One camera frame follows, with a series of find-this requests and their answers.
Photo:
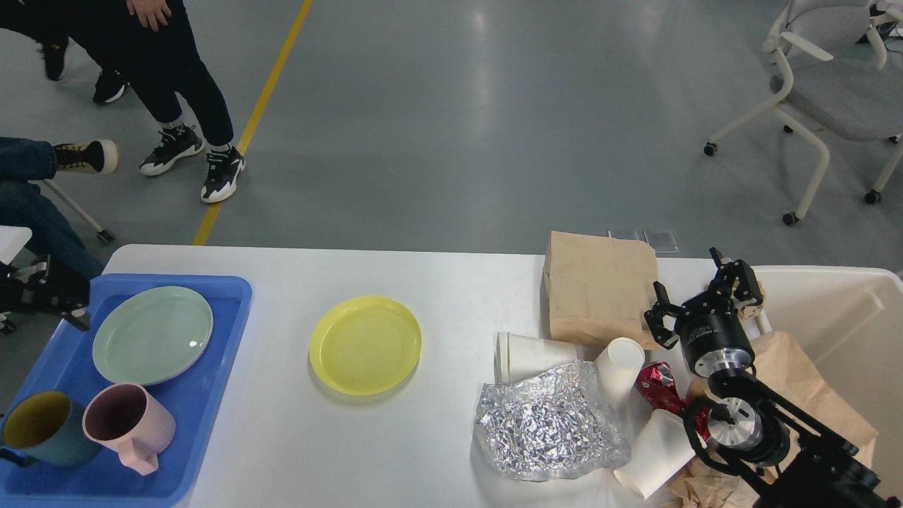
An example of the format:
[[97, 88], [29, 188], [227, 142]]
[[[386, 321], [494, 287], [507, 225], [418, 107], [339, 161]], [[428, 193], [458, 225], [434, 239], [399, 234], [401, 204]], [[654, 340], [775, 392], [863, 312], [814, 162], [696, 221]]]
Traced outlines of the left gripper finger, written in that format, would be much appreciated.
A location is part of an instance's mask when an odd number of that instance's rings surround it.
[[78, 330], [90, 330], [90, 280], [52, 256], [16, 269], [1, 263], [2, 313], [58, 315]]

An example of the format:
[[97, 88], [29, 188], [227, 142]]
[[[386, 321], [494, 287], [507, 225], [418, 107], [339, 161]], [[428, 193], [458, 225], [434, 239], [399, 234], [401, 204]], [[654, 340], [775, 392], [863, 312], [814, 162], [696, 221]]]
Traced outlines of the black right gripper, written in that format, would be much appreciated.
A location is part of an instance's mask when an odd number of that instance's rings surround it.
[[[655, 343], [671, 350], [680, 340], [690, 372], [701, 378], [726, 369], [747, 370], [755, 359], [732, 301], [734, 284], [739, 281], [748, 285], [757, 280], [755, 272], [744, 260], [730, 260], [717, 248], [712, 247], [709, 252], [716, 273], [702, 293], [688, 300], [688, 310], [671, 303], [665, 286], [655, 281], [657, 300], [644, 312]], [[674, 318], [674, 330], [665, 326], [665, 316]]]

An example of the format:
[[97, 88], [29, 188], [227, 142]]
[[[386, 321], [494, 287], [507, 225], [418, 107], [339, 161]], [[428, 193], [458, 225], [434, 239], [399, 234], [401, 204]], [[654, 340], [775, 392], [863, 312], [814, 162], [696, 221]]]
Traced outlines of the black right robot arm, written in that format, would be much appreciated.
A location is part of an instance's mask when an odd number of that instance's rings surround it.
[[680, 345], [690, 372], [713, 392], [681, 412], [693, 453], [744, 480], [758, 507], [899, 507], [899, 498], [875, 492], [880, 479], [852, 442], [757, 378], [741, 310], [760, 306], [763, 292], [744, 260], [716, 248], [710, 256], [716, 273], [703, 292], [677, 305], [655, 281], [657, 299], [644, 315], [655, 341]]

